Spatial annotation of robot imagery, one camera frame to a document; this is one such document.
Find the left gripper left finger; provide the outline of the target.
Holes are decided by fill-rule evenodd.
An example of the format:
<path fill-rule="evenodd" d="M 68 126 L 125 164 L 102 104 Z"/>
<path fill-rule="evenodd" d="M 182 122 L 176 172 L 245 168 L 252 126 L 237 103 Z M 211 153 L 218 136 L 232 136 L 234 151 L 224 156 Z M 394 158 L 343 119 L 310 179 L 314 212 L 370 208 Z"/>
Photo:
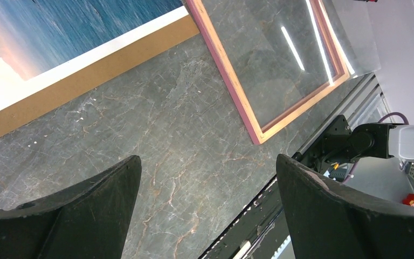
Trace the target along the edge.
<path fill-rule="evenodd" d="M 0 258 L 120 258 L 141 173 L 132 155 L 61 191 L 0 209 Z"/>

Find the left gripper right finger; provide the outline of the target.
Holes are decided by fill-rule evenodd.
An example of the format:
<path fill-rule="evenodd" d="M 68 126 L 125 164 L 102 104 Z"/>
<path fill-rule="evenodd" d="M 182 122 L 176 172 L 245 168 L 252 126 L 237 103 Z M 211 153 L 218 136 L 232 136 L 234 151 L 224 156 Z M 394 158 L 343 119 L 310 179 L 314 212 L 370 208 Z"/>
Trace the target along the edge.
<path fill-rule="evenodd" d="M 276 174 L 296 258 L 414 258 L 414 207 L 355 190 L 284 154 Z"/>

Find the clear acrylic sheet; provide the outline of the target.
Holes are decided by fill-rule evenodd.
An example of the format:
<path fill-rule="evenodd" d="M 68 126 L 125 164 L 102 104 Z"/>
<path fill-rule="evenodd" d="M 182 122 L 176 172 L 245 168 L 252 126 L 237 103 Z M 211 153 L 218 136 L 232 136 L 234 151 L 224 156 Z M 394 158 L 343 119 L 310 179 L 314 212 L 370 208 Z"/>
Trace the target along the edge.
<path fill-rule="evenodd" d="M 380 68 L 368 9 L 376 2 L 324 1 L 333 38 L 328 48 L 313 1 L 204 1 L 203 5 L 260 128 L 332 83 L 344 59 L 352 78 Z"/>

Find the landscape photo print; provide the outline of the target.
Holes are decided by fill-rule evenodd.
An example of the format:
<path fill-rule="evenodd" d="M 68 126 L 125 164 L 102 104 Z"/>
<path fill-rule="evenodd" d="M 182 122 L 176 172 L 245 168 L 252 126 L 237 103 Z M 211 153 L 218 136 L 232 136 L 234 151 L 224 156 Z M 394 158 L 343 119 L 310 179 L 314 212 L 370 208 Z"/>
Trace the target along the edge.
<path fill-rule="evenodd" d="M 187 15 L 181 1 L 0 1 L 0 111 Z"/>

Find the pink wooden picture frame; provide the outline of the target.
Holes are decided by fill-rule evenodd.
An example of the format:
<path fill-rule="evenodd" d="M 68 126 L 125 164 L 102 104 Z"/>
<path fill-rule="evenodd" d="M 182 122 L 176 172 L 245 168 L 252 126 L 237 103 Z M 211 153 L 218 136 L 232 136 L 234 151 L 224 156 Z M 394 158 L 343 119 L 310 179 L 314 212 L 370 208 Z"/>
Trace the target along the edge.
<path fill-rule="evenodd" d="M 323 39 L 322 46 L 327 47 L 326 54 L 333 61 L 333 68 L 336 74 L 330 76 L 328 82 L 319 86 L 315 91 L 303 97 L 296 104 L 286 109 L 281 115 L 261 127 L 204 4 L 202 1 L 188 1 L 187 5 L 215 60 L 250 138 L 256 145 L 263 144 L 350 77 L 346 59 L 342 56 L 341 44 L 334 33 L 323 2 L 309 1 L 308 11 L 314 24 L 315 35 L 318 39 Z"/>

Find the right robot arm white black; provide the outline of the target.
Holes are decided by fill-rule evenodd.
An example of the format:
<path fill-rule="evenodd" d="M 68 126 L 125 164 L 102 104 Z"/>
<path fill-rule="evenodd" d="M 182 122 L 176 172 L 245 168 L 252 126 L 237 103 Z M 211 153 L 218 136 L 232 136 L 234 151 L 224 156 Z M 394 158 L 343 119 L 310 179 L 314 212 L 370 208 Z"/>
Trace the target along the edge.
<path fill-rule="evenodd" d="M 362 158 L 399 158 L 414 162 L 414 125 L 368 123 L 341 133 L 323 132 L 306 151 L 320 163 L 355 163 Z"/>

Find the brown backing board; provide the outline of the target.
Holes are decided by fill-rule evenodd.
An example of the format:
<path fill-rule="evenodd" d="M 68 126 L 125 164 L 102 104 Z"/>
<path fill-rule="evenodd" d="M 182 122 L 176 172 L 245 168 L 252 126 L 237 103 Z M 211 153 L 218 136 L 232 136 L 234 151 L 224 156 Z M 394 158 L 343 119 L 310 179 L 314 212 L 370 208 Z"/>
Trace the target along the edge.
<path fill-rule="evenodd" d="M 0 96 L 0 137 L 197 35 L 184 7 L 102 44 Z"/>

